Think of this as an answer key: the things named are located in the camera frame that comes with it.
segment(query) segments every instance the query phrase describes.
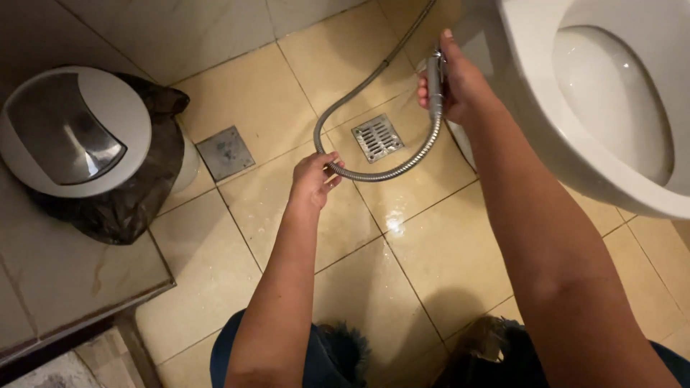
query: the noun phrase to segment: black garbage bag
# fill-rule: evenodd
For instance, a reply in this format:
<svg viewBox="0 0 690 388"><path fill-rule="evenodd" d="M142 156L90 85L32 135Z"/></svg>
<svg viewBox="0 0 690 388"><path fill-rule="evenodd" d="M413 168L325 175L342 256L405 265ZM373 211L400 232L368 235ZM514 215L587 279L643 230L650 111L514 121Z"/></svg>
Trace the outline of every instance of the black garbage bag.
<svg viewBox="0 0 690 388"><path fill-rule="evenodd" d="M51 217L94 240L131 245L160 212L182 167L184 140L173 117L187 108L189 96L133 75L115 75L139 94L151 117L151 145L139 170L118 187L92 197L60 198L27 189Z"/></svg>

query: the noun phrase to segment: toilet rim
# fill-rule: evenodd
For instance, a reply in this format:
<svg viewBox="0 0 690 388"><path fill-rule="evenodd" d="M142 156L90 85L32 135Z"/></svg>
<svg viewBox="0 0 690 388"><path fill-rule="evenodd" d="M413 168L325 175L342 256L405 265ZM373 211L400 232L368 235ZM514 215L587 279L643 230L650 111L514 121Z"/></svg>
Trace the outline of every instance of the toilet rim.
<svg viewBox="0 0 690 388"><path fill-rule="evenodd" d="M659 186L621 162L584 128L561 93L552 51L555 33L573 1L498 1L517 69L550 125L585 163L639 203L670 218L690 219L690 197ZM534 9L541 23L534 22Z"/></svg>

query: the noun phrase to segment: white toilet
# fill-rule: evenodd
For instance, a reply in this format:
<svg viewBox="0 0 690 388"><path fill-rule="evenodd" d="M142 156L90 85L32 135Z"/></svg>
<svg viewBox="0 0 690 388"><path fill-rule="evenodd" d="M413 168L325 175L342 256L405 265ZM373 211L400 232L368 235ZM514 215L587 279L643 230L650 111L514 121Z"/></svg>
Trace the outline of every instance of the white toilet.
<svg viewBox="0 0 690 388"><path fill-rule="evenodd" d="M690 219L689 0L466 10L456 40L559 180L637 214Z"/></svg>

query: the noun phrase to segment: metal drain grate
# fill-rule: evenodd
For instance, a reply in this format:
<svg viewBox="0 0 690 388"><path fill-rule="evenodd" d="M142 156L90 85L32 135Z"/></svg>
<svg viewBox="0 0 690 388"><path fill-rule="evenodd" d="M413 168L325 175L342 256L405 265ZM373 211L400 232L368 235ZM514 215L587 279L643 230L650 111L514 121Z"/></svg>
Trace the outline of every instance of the metal drain grate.
<svg viewBox="0 0 690 388"><path fill-rule="evenodd" d="M352 134L370 164L404 147L385 113L353 128Z"/></svg>

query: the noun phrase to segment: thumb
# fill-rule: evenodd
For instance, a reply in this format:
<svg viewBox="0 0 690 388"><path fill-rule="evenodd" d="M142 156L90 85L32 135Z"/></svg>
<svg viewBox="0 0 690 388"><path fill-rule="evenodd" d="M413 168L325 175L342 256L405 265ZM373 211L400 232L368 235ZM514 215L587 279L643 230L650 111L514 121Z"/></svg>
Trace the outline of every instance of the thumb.
<svg viewBox="0 0 690 388"><path fill-rule="evenodd" d="M448 65L451 67L459 66L464 59L460 47L457 47L455 39L453 39L453 33L448 28L441 33L441 50L443 50Z"/></svg>

